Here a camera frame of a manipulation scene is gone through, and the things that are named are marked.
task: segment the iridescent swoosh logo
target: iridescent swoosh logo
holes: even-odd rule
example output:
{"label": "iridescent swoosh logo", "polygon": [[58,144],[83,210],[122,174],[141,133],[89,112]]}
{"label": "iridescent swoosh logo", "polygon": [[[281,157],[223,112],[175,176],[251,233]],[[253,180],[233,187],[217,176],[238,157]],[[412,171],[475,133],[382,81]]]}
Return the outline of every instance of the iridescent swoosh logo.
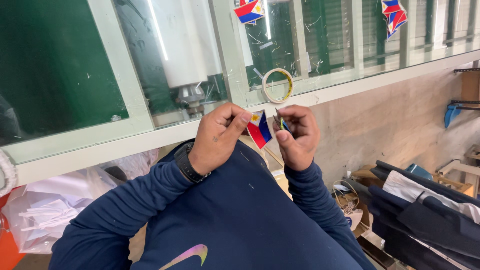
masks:
{"label": "iridescent swoosh logo", "polygon": [[183,252],[182,254],[180,254],[180,256],[176,257],[175,259],[173,259],[171,262],[167,263],[165,266],[163,266],[159,270],[165,270],[165,269],[169,268],[170,266],[172,266],[174,264],[177,264],[177,263],[183,261],[184,259],[186,259],[188,257],[191,257],[193,255],[200,256],[200,258],[202,259],[202,263],[200,264],[200,266],[202,266],[204,264],[205,258],[207,257],[207,246],[202,245],[202,244],[196,245],[196,246],[192,247],[191,249],[189,249],[189,250]]}

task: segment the concrete wall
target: concrete wall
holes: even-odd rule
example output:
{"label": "concrete wall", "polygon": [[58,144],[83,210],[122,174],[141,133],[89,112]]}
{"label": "concrete wall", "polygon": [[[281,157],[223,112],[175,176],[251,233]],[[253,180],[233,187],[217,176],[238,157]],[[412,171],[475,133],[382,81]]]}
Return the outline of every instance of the concrete wall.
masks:
{"label": "concrete wall", "polygon": [[[452,68],[312,106],[322,132],[315,162],[327,186],[376,160],[401,168],[416,163],[430,172],[463,160],[480,143],[480,112],[463,111],[445,129],[446,106],[460,99],[461,86]],[[276,141],[268,147],[280,156]]]}

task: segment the watch strap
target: watch strap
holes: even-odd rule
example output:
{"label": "watch strap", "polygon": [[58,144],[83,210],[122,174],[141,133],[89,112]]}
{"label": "watch strap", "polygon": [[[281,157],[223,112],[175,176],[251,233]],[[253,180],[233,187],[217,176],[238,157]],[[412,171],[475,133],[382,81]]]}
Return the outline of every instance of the watch strap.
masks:
{"label": "watch strap", "polygon": [[205,179],[210,173],[207,175],[201,175],[195,171],[190,164],[190,160],[188,159],[188,154],[193,147],[193,143],[186,143],[180,149],[175,152],[175,162],[177,163],[178,168],[180,171],[185,175],[185,177],[190,180],[192,183],[198,183],[201,180]]}

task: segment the yellow star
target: yellow star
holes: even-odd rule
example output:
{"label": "yellow star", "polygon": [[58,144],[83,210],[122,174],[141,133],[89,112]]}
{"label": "yellow star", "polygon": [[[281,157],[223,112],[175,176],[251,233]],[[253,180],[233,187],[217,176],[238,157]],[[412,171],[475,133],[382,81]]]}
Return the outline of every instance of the yellow star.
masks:
{"label": "yellow star", "polygon": [[252,115],[252,119],[250,119],[250,121],[255,122],[255,121],[257,121],[259,118],[260,118],[260,116],[254,114],[254,115]]}

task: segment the navy blue sweatshirt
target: navy blue sweatshirt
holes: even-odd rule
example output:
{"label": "navy blue sweatshirt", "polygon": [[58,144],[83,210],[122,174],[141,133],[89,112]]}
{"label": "navy blue sweatshirt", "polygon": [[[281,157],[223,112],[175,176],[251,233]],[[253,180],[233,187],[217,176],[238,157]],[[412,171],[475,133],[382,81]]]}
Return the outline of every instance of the navy blue sweatshirt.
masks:
{"label": "navy blue sweatshirt", "polygon": [[[176,150],[71,220],[49,269],[375,269],[315,163],[285,168],[292,202],[240,141],[199,184],[180,173]],[[132,264],[129,239],[147,222],[144,253]]]}

